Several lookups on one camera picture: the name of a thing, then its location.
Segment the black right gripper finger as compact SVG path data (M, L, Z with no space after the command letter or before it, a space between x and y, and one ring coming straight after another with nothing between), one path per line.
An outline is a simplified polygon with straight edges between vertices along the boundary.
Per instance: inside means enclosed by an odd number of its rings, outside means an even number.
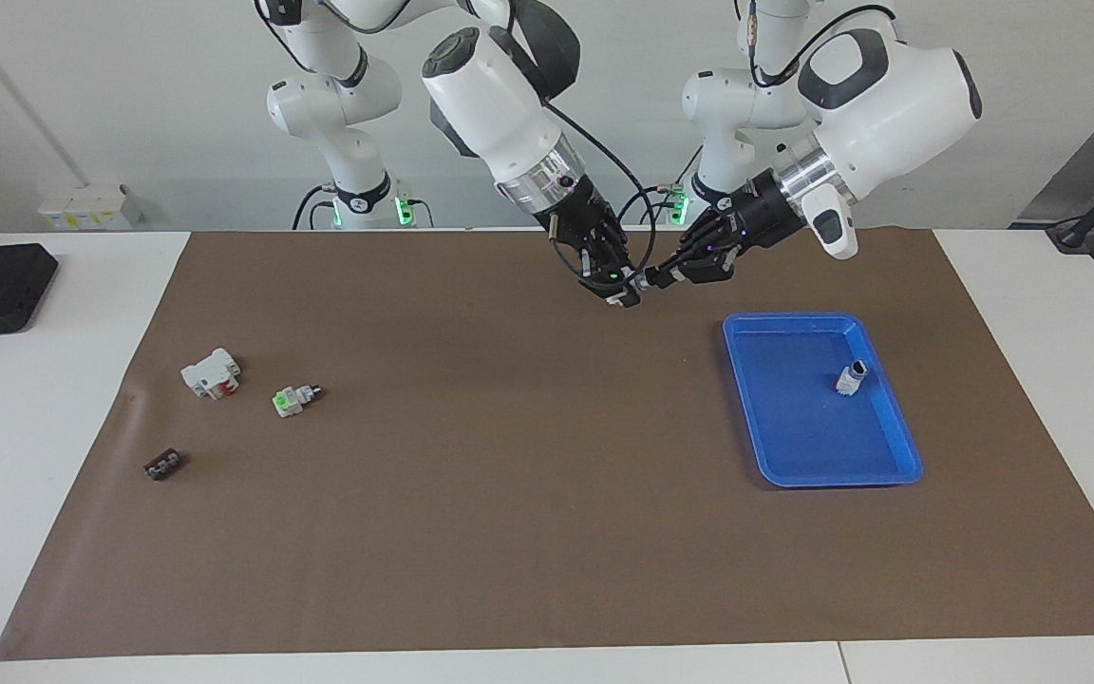
M620 297L619 269L603 267L603 265L600 264L600 260L594 260L591 256L581 256L577 280L596 297Z
M629 253L625 248L613 248L608 265L608 285L612 286L608 303L612 306L629 309L642 302L641 291L635 285L636 277Z

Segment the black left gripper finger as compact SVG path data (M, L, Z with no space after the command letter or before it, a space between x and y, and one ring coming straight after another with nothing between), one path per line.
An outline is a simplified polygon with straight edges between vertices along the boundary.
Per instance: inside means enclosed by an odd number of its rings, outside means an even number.
M644 278L647 285L652 287L670 287L671 285L682 285L687 281L676 281L670 276L668 268L677 260L699 258L701 256L715 256L715 247L711 245L711 237L687 237L683 235L680 245L673 255L656 267L645 269Z
M676 281L687 281L690 285L715 285L734 276L735 256L699 256L699 258L677 260L668 268L670 276Z

